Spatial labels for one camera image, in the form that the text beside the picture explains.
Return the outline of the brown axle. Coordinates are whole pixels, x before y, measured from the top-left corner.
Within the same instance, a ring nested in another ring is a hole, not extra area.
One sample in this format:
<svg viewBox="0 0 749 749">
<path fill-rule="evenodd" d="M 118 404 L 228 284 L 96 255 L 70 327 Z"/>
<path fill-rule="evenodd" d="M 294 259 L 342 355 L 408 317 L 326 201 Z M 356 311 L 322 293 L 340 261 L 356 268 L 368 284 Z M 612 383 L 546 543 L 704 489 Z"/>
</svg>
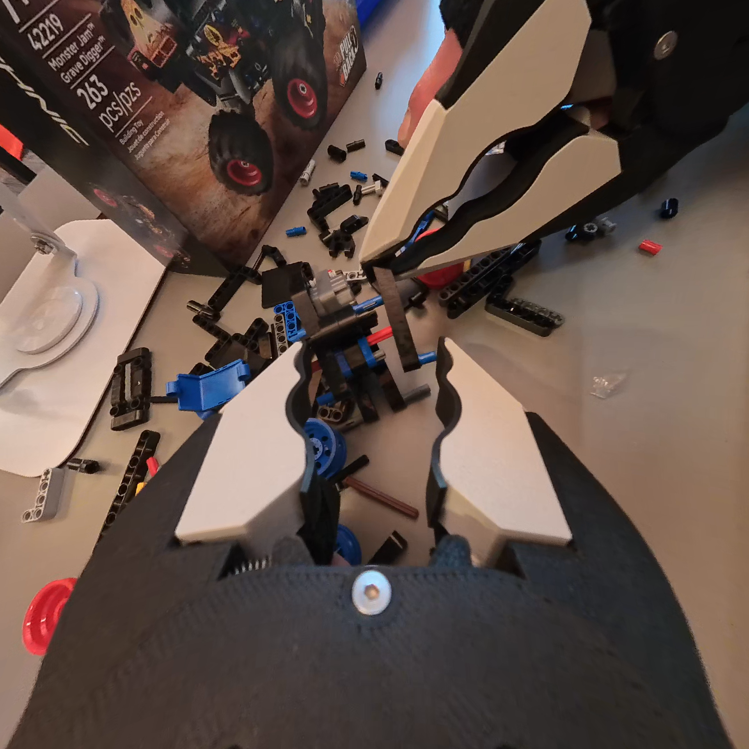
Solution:
<svg viewBox="0 0 749 749">
<path fill-rule="evenodd" d="M 404 515 L 409 519 L 416 520 L 419 517 L 419 511 L 416 507 L 406 502 L 402 502 L 376 488 L 373 488 L 365 482 L 360 481 L 359 479 L 354 479 L 352 476 L 343 479 L 343 485 L 347 488 L 352 488 L 356 492 L 359 492 L 365 497 L 378 502 L 382 506 L 387 506 L 391 510 L 396 511 L 400 515 Z"/>
</svg>

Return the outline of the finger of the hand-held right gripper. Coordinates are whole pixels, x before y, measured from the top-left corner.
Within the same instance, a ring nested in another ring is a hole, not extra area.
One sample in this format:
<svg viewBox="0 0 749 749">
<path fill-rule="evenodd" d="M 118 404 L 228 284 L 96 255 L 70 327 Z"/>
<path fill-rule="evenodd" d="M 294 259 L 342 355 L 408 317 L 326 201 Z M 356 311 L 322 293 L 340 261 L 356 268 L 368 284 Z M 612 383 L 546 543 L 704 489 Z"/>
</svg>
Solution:
<svg viewBox="0 0 749 749">
<path fill-rule="evenodd" d="M 532 174 L 518 163 L 494 189 L 464 201 L 447 224 L 397 258 L 397 278 L 417 276 L 529 239 L 618 176 L 619 145 L 588 132 L 563 145 Z"/>
<path fill-rule="evenodd" d="M 362 265 L 392 255 L 501 137 L 561 104 L 590 26 L 585 1 L 483 2 L 453 75 L 426 107 L 369 221 Z"/>
</svg>

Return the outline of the blue hinged fender panel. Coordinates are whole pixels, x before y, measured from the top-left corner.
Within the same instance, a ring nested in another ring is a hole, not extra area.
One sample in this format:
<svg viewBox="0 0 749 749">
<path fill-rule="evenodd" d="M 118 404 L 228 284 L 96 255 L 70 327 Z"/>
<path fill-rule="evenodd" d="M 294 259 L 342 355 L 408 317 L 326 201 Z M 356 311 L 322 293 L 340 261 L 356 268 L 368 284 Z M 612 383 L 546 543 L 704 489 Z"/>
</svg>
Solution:
<svg viewBox="0 0 749 749">
<path fill-rule="evenodd" d="M 239 395 L 251 379 L 249 365 L 236 360 L 206 374 L 180 374 L 166 384 L 165 394 L 176 398 L 180 411 L 193 412 L 205 420 Z"/>
</svg>

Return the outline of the black flat tile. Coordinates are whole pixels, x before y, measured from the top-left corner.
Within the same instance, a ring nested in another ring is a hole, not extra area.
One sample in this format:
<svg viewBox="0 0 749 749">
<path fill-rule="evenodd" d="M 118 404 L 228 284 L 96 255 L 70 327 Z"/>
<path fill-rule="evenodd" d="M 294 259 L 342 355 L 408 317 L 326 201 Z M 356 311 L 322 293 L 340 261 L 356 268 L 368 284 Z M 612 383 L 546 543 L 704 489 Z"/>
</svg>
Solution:
<svg viewBox="0 0 749 749">
<path fill-rule="evenodd" d="M 394 529 L 374 552 L 367 566 L 392 566 L 408 549 L 408 541 L 398 530 Z"/>
</svg>

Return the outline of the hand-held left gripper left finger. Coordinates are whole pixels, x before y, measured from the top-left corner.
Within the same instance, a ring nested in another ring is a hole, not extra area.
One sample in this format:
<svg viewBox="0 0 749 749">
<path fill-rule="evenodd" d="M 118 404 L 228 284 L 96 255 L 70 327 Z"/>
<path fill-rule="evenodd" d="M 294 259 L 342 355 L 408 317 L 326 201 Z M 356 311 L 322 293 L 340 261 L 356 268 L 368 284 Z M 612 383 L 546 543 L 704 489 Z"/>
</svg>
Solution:
<svg viewBox="0 0 749 749">
<path fill-rule="evenodd" d="M 229 541 L 258 558 L 297 536 L 314 563 L 331 563 L 340 498 L 304 432 L 311 378 L 312 351 L 296 342 L 207 420 L 215 430 L 177 522 L 180 542 Z"/>
</svg>

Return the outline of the toy truck box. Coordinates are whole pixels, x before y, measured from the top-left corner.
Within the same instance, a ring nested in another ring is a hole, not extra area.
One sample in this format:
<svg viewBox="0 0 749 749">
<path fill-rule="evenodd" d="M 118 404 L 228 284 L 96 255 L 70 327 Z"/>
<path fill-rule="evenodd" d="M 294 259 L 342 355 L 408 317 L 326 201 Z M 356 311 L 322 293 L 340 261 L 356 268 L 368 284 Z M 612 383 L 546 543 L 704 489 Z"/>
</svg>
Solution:
<svg viewBox="0 0 749 749">
<path fill-rule="evenodd" d="M 2 2 L 2 126 L 160 262 L 245 264 L 366 71 L 356 2 Z"/>
</svg>

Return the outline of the black holed beam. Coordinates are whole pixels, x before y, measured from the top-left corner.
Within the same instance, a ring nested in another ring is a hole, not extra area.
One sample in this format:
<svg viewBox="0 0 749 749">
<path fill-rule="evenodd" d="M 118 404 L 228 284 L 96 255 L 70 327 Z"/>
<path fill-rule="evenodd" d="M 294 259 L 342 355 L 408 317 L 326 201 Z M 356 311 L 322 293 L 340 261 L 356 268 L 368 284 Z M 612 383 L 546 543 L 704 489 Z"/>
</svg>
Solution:
<svg viewBox="0 0 749 749">
<path fill-rule="evenodd" d="M 161 434 L 157 431 L 144 430 L 140 434 L 136 447 L 126 464 L 126 469 L 115 497 L 108 508 L 106 518 L 99 532 L 98 541 L 114 524 L 121 510 L 136 495 L 137 485 L 145 481 L 148 473 L 147 461 L 155 456 L 160 438 Z"/>
</svg>

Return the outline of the black grey motor assembly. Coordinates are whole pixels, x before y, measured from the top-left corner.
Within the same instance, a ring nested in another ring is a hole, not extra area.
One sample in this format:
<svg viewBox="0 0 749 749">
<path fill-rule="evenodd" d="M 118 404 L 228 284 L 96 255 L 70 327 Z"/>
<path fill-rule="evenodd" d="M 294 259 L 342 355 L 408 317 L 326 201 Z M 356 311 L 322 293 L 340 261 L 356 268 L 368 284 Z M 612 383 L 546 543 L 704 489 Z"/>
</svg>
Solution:
<svg viewBox="0 0 749 749">
<path fill-rule="evenodd" d="M 429 385 L 407 392 L 399 389 L 381 349 L 384 341 L 393 339 L 392 329 L 376 330 L 378 310 L 384 309 L 382 297 L 377 293 L 358 302 L 367 280 L 347 282 L 344 273 L 324 270 L 292 298 L 302 326 L 296 342 L 307 343 L 312 372 L 320 377 L 317 388 L 310 391 L 312 414 L 319 405 L 345 407 L 345 421 L 327 423 L 342 431 L 379 420 L 374 392 L 381 392 L 394 413 L 431 395 Z"/>
</svg>

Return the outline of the grey desk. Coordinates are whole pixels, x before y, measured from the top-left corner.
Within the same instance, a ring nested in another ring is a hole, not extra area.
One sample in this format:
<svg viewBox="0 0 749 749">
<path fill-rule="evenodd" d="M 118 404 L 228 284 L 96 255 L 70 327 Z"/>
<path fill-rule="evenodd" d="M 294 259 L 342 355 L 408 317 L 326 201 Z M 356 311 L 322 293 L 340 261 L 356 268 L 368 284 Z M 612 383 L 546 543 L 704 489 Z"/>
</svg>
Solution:
<svg viewBox="0 0 749 749">
<path fill-rule="evenodd" d="M 389 2 L 366 29 L 368 70 L 328 142 L 364 138 L 365 172 L 390 178 L 385 154 L 407 100 L 444 37 L 437 2 Z M 374 89 L 378 71 L 383 84 Z M 663 201 L 679 213 L 660 220 Z M 538 413 L 588 467 L 650 545 L 684 609 L 721 718 L 736 747 L 747 747 L 747 110 L 680 162 L 651 191 L 606 215 L 613 234 L 588 245 L 554 235 L 516 276 L 512 296 L 560 312 L 548 338 L 496 319 L 477 305 L 445 319 L 432 296 L 411 322 L 419 350 L 452 338 L 524 407 Z M 662 245 L 649 256 L 640 242 Z M 208 301 L 219 279 L 170 273 L 154 296 L 135 346 L 154 354 L 154 389 L 207 351 L 188 300 Z M 346 491 L 342 521 L 365 559 L 394 529 L 408 541 L 402 562 L 425 563 L 429 453 L 441 424 L 434 366 L 404 374 L 403 389 L 429 382 L 432 398 L 353 431 L 354 456 L 367 454 L 365 482 L 419 507 L 407 520 Z M 626 372 L 611 398 L 590 395 L 595 375 Z M 174 406 L 154 408 L 143 428 L 161 434 L 164 467 L 201 425 Z M 2 473 L 2 747 L 24 713 L 43 658 L 23 646 L 25 611 L 53 580 L 78 577 L 91 557 L 124 462 L 143 428 L 115 433 L 101 410 L 76 454 L 105 470 L 72 473 L 59 514 L 22 524 L 37 479 Z"/>
</svg>

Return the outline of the person's right hand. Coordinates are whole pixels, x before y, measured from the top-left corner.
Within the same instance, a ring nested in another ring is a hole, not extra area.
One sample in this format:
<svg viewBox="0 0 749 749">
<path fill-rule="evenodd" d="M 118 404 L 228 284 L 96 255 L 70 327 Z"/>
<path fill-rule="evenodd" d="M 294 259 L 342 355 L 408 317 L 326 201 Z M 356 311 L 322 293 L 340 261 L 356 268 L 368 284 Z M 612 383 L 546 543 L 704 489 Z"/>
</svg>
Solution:
<svg viewBox="0 0 749 749">
<path fill-rule="evenodd" d="M 461 58 L 463 49 L 460 41 L 451 28 L 445 28 L 442 40 L 435 57 L 422 74 L 408 100 L 405 115 L 398 130 L 398 144 L 406 148 L 428 104 L 438 91 L 453 75 Z"/>
</svg>

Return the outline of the black angled connector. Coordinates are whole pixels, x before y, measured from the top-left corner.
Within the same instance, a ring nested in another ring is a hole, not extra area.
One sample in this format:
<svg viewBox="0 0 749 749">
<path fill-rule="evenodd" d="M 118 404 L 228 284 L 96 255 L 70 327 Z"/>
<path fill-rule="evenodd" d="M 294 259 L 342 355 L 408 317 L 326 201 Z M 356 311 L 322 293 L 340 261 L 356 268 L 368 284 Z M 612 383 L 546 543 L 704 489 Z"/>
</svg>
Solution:
<svg viewBox="0 0 749 749">
<path fill-rule="evenodd" d="M 352 258 L 356 251 L 356 244 L 353 234 L 364 228 L 369 223 L 369 218 L 354 214 L 344 220 L 340 227 L 334 231 L 325 229 L 318 238 L 332 258 L 337 258 L 343 254 L 346 258 Z"/>
<path fill-rule="evenodd" d="M 322 233 L 330 231 L 327 216 L 352 199 L 351 185 L 331 183 L 312 191 L 314 200 L 307 216 L 315 228 Z"/>
</svg>

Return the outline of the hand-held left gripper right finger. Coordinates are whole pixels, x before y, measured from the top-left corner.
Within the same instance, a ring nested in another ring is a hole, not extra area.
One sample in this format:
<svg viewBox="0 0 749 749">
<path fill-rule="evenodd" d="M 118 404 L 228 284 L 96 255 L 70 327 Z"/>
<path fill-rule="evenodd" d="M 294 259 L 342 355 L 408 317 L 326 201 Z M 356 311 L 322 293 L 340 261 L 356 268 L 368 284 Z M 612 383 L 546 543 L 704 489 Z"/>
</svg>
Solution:
<svg viewBox="0 0 749 749">
<path fill-rule="evenodd" d="M 492 567 L 511 541 L 566 547 L 572 531 L 522 404 L 455 341 L 436 351 L 435 412 L 426 519 L 462 538 L 469 564 Z"/>
</svg>

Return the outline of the black rectangular frame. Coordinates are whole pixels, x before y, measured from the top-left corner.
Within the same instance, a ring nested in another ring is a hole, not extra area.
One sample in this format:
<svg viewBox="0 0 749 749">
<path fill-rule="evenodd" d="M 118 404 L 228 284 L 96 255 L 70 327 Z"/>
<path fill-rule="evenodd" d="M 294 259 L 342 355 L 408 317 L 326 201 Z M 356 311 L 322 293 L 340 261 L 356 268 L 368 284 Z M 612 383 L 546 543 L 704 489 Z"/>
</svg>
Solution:
<svg viewBox="0 0 749 749">
<path fill-rule="evenodd" d="M 117 358 L 110 387 L 110 428 L 124 431 L 149 421 L 152 385 L 152 354 L 134 348 Z"/>
</svg>

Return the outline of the black short beam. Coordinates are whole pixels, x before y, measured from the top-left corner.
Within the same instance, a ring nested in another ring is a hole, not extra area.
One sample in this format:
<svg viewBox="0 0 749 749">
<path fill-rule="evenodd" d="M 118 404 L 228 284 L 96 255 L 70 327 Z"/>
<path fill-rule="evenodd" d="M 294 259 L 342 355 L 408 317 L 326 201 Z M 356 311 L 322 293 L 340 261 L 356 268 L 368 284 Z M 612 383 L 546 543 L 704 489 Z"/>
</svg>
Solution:
<svg viewBox="0 0 749 749">
<path fill-rule="evenodd" d="M 215 312 L 221 312 L 245 282 L 260 286 L 261 273 L 247 266 L 233 270 L 213 293 L 208 301 L 208 307 Z"/>
</svg>

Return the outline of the black square flat panel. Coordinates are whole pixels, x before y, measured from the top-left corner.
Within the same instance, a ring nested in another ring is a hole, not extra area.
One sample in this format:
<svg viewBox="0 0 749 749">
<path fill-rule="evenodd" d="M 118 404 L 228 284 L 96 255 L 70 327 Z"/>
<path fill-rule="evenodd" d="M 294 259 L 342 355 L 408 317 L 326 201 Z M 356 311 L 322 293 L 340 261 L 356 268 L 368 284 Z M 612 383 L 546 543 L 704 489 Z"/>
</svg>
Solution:
<svg viewBox="0 0 749 749">
<path fill-rule="evenodd" d="M 270 309 L 291 301 L 313 279 L 312 267 L 302 261 L 266 270 L 261 275 L 261 307 Z"/>
</svg>

